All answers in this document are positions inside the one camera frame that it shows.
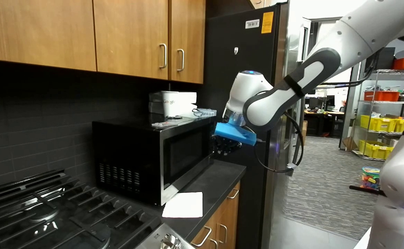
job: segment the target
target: black refrigerator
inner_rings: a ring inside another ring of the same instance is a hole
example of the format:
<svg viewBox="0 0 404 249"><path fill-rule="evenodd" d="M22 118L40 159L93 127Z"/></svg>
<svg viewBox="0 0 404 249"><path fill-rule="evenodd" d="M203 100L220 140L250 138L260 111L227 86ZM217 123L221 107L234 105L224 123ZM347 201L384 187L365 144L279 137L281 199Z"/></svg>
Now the black refrigerator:
<svg viewBox="0 0 404 249"><path fill-rule="evenodd" d="M217 109L220 118L238 72L257 71L277 84L282 80L286 40L286 4L207 17L202 107ZM246 166L241 181L236 248L266 248L271 228L274 177L256 156L271 167L285 167L289 155L289 127L282 120L271 131L260 131L264 143L243 147L220 161Z"/></svg>

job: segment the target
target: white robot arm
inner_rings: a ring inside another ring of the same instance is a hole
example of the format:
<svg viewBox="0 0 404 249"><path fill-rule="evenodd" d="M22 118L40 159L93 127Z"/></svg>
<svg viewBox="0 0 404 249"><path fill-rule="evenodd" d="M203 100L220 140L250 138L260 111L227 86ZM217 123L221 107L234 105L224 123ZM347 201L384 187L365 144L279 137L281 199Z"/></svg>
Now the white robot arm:
<svg viewBox="0 0 404 249"><path fill-rule="evenodd" d="M314 46L308 58L277 87L260 73L238 73L224 112L232 116L228 125L245 123L252 130L270 130L306 93L397 37L404 37L404 0L367 0L360 8L340 18ZM218 130L217 136L250 145L256 143L243 137L241 130ZM368 248L404 249L404 134L382 167L380 188L386 198L379 196L376 203Z"/></svg>

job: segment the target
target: wall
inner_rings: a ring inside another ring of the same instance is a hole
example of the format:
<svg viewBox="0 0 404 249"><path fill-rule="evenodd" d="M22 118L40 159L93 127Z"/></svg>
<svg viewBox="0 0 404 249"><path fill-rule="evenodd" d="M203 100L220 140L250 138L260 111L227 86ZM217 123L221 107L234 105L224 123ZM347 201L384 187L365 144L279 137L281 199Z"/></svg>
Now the wall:
<svg viewBox="0 0 404 249"><path fill-rule="evenodd" d="M289 0L286 73L296 66L300 26L304 17L331 18L342 17L357 8L365 0Z"/></svg>
<svg viewBox="0 0 404 249"><path fill-rule="evenodd" d="M0 184L54 169L93 181L91 122L145 113L148 93L167 87L151 79L0 62Z"/></svg>

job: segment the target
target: upper cabinet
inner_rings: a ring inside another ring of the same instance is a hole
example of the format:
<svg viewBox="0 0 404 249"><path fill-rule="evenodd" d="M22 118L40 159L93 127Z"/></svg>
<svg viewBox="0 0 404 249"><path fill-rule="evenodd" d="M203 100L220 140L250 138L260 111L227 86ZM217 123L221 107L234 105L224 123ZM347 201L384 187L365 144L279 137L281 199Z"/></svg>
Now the upper cabinet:
<svg viewBox="0 0 404 249"><path fill-rule="evenodd" d="M206 0L0 0L0 61L202 83Z"/></svg>
<svg viewBox="0 0 404 249"><path fill-rule="evenodd" d="M167 0L94 0L97 69L167 79Z"/></svg>
<svg viewBox="0 0 404 249"><path fill-rule="evenodd" d="M95 71L91 0L0 0L0 61Z"/></svg>
<svg viewBox="0 0 404 249"><path fill-rule="evenodd" d="M99 72L202 83L205 0L94 0Z"/></svg>
<svg viewBox="0 0 404 249"><path fill-rule="evenodd" d="M254 8L264 8L277 3L286 3L288 0L249 0Z"/></svg>
<svg viewBox="0 0 404 249"><path fill-rule="evenodd" d="M170 79L202 83L206 3L173 0L170 4Z"/></svg>

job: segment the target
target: cabinet handle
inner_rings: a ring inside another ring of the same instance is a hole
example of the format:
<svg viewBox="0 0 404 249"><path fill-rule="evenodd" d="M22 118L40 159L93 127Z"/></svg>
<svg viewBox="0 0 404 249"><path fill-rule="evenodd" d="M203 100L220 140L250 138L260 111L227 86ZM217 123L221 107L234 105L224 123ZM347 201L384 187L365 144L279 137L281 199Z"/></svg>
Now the cabinet handle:
<svg viewBox="0 0 404 249"><path fill-rule="evenodd" d="M181 60L181 66L177 68L177 72L182 72L185 69L185 50L178 48L177 54L180 54L180 60Z"/></svg>
<svg viewBox="0 0 404 249"><path fill-rule="evenodd" d="M214 248L216 248L216 249L218 248L218 244L217 244L217 241L214 241L214 239L210 239L210 242L212 242L212 244L214 244Z"/></svg>
<svg viewBox="0 0 404 249"><path fill-rule="evenodd" d="M228 196L228 199L235 199L238 196L239 191L235 190L235 194L232 196Z"/></svg>
<svg viewBox="0 0 404 249"><path fill-rule="evenodd" d="M203 244L205 244L205 241L207 239L207 237L210 237L210 234L212 234L212 228L209 228L209 227L206 227L206 226L203 226L203 228L205 230L207 230L207 232L206 232L206 235L203 237L203 239L200 241L200 244L191 244L191 245L194 245L194 246L196 246L196 248L200 248Z"/></svg>
<svg viewBox="0 0 404 249"><path fill-rule="evenodd" d="M165 43L160 43L159 47L162 48L162 53L163 53L163 57L162 57L163 61L162 61L162 65L159 66L159 69L163 69L167 66L167 61L169 61L167 54L169 53L167 53L167 47Z"/></svg>
<svg viewBox="0 0 404 249"><path fill-rule="evenodd" d="M227 241L227 238L228 238L228 227L227 226L224 226L224 224L218 224L218 227L221 227L221 228L224 228L224 234L225 234L225 237L224 237L224 241L218 241L218 242L221 242L221 244L228 244L228 241Z"/></svg>

